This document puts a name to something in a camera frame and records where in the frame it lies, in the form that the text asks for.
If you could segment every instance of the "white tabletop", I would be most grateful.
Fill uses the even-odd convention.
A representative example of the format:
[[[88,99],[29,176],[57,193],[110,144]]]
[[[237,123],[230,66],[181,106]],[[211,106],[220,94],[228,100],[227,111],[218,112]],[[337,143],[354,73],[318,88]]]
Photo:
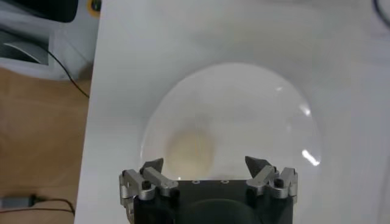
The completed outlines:
[[[257,8],[245,9],[234,0],[229,1],[234,7],[223,10],[218,0],[157,2],[103,1],[75,223],[128,223],[119,204],[118,175],[139,167],[147,120],[184,76],[223,61],[265,65],[284,75],[310,103],[324,149],[313,197],[319,203],[307,209],[302,223],[388,223],[390,75],[384,64],[390,59],[389,44],[367,41],[366,32],[380,36],[383,30],[361,28],[353,19],[360,18],[354,11],[370,15],[369,4],[277,4],[269,7],[280,14],[265,10],[258,16],[269,21],[247,25],[234,16],[219,20],[219,13],[229,10],[256,14]],[[199,20],[187,26],[184,18]],[[286,20],[288,26],[279,22]],[[257,26],[267,31],[251,29]]]

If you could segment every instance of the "transparent plastic dome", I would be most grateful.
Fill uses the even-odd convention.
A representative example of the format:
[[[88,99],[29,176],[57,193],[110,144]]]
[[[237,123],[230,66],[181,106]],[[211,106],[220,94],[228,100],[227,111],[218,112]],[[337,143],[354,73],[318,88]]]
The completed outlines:
[[[321,144],[306,100],[267,69],[227,63],[179,82],[149,120],[141,157],[175,180],[248,179],[245,156],[299,173],[296,216],[311,203]]]

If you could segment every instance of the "wooden floor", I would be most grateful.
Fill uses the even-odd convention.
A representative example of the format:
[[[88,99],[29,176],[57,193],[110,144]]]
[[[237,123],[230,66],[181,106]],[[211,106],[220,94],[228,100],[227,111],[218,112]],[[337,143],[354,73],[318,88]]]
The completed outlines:
[[[80,82],[89,92],[90,82]],[[88,99],[70,82],[0,68],[0,197],[38,194],[76,204]],[[57,202],[37,205],[66,208]],[[70,213],[0,214],[0,223],[73,223]]]

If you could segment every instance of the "cable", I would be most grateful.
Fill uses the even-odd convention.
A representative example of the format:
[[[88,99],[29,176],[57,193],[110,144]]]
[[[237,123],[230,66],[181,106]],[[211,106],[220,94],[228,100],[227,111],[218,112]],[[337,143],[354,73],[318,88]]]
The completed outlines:
[[[82,89],[78,86],[78,84],[74,81],[74,79],[72,78],[72,76],[70,75],[70,73],[68,72],[68,70],[65,68],[65,66],[60,62],[60,60],[58,60],[58,58],[56,56],[54,56],[54,54],[52,52],[50,52],[49,50],[47,50],[45,47],[43,47],[39,42],[35,41],[35,40],[32,40],[30,38],[27,38],[27,37],[24,37],[22,35],[19,35],[17,33],[13,33],[11,31],[8,31],[7,29],[4,29],[4,28],[0,28],[0,31],[4,32],[4,33],[7,33],[9,35],[12,35],[14,37],[17,37],[19,39],[22,39],[26,42],[29,42],[37,47],[39,47],[40,49],[46,51],[60,66],[61,68],[65,71],[66,75],[68,76],[69,80],[72,82],[72,84],[87,98],[90,98],[90,96]]]
[[[21,212],[21,211],[62,211],[62,212],[72,213],[72,211],[70,210],[60,209],[60,208],[25,208],[25,209],[13,209],[13,210],[0,211],[0,214],[10,213],[10,212]]]
[[[70,208],[70,211],[73,213],[73,215],[75,215],[75,213],[76,213],[76,210],[74,209],[72,203],[70,201],[68,201],[67,199],[63,199],[63,198],[50,198],[50,199],[37,198],[35,203],[43,203],[43,202],[47,202],[47,201],[62,201],[62,202],[65,202],[66,204],[68,204],[68,206]]]
[[[380,6],[379,0],[372,0],[372,6],[374,8],[375,13],[378,15],[380,20],[382,20],[383,24],[385,24],[385,26],[390,29],[390,19]]]

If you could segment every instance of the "screw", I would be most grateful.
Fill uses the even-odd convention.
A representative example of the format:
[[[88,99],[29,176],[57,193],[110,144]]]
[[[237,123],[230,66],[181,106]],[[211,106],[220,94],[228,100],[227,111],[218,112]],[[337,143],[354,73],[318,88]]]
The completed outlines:
[[[276,178],[274,180],[274,186],[277,187],[277,188],[282,188],[283,186],[285,185],[285,182],[280,179],[280,178]]]
[[[142,182],[142,190],[149,190],[152,187],[152,184],[150,181],[146,180]]]

